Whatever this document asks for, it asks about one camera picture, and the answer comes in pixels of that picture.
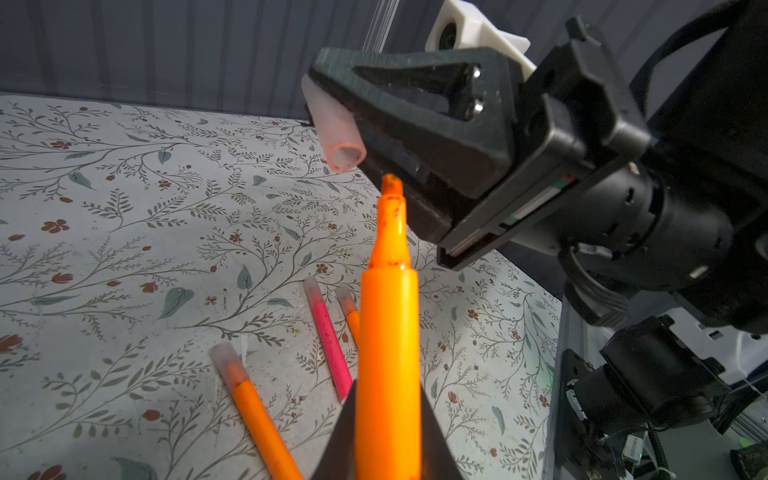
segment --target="silver screw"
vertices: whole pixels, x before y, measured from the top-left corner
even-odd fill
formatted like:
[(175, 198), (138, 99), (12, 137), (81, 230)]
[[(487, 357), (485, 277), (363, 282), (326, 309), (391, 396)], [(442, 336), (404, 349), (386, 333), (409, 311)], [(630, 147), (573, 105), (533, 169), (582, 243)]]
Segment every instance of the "silver screw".
[(472, 102), (469, 103), (469, 106), (467, 107), (467, 119), (472, 119), (477, 117), (482, 113), (483, 109), (483, 103), (482, 101), (478, 100), (477, 98), (475, 100), (472, 100)]

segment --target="capped orange highlighter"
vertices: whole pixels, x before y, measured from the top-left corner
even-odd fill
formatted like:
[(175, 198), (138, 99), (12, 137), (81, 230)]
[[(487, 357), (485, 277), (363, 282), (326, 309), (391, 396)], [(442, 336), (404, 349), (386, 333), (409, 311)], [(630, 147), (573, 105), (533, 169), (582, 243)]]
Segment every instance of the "capped orange highlighter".
[(344, 285), (336, 288), (334, 292), (336, 293), (336, 299), (339, 301), (341, 310), (346, 317), (346, 322), (349, 324), (349, 331), (352, 332), (352, 337), (355, 339), (357, 346), (359, 346), (360, 314), (357, 311), (355, 300), (352, 299), (352, 292), (350, 292)]
[(376, 243), (362, 275), (355, 462), (358, 480), (422, 477), (419, 276), (406, 240), (406, 199), (382, 179)]
[(237, 409), (256, 447), (259, 449), (266, 469), (275, 480), (303, 480), (299, 468), (293, 461), (283, 438), (272, 423), (270, 414), (259, 399), (256, 387), (250, 381), (243, 363), (229, 342), (220, 343), (210, 349), (210, 357), (216, 369), (224, 378), (232, 393)]

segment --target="uncapped orange highlighter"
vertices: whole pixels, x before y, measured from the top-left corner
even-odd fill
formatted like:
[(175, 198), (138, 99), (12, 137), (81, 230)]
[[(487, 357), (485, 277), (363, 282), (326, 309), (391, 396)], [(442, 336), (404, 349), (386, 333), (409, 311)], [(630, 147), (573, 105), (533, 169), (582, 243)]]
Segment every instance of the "uncapped orange highlighter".
[(352, 332), (352, 337), (355, 339), (355, 343), (359, 347), (360, 341), (360, 314), (357, 312), (357, 306), (355, 306), (355, 300), (352, 300), (352, 292), (349, 291), (344, 285), (334, 290), (336, 293), (336, 299), (339, 301), (342, 312), (346, 317), (346, 322), (349, 324), (349, 331)]
[(356, 473), (358, 480), (418, 480), (419, 276), (411, 268), (402, 182), (394, 175), (382, 179), (378, 212), (376, 243), (360, 295)]
[(214, 365), (232, 393), (237, 409), (259, 449), (266, 469), (275, 480), (303, 480), (270, 414), (259, 399), (243, 363), (231, 343), (220, 343), (210, 350)]

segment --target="white plastic part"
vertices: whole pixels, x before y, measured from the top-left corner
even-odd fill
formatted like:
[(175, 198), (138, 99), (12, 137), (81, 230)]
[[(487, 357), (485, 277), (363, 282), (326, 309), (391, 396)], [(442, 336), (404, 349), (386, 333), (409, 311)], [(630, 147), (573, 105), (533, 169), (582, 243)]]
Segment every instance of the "white plastic part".
[(301, 79), (301, 90), (315, 122), (328, 167), (336, 173), (352, 170), (366, 158), (366, 146), (352, 112), (306, 75)]
[(520, 64), (524, 80), (528, 80), (536, 70), (536, 65), (523, 55), (531, 46), (530, 40), (499, 30), (477, 7), (461, 0), (445, 0), (442, 3), (424, 45), (426, 51), (438, 49), (442, 31), (451, 23), (456, 23), (456, 43), (453, 48), (493, 48)]
[(719, 377), (727, 385), (745, 380), (768, 359), (768, 335), (753, 336), (730, 325), (706, 327), (683, 307), (666, 312), (670, 331), (700, 359), (714, 358), (725, 368)]

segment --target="orange marker tip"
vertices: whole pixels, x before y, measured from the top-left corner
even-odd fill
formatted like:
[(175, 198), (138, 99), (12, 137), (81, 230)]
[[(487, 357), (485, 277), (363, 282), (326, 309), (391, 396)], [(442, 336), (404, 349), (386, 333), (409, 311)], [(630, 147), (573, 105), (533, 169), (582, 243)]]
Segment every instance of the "orange marker tip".
[(401, 180), (392, 174), (384, 175), (382, 178), (382, 195), (402, 196)]

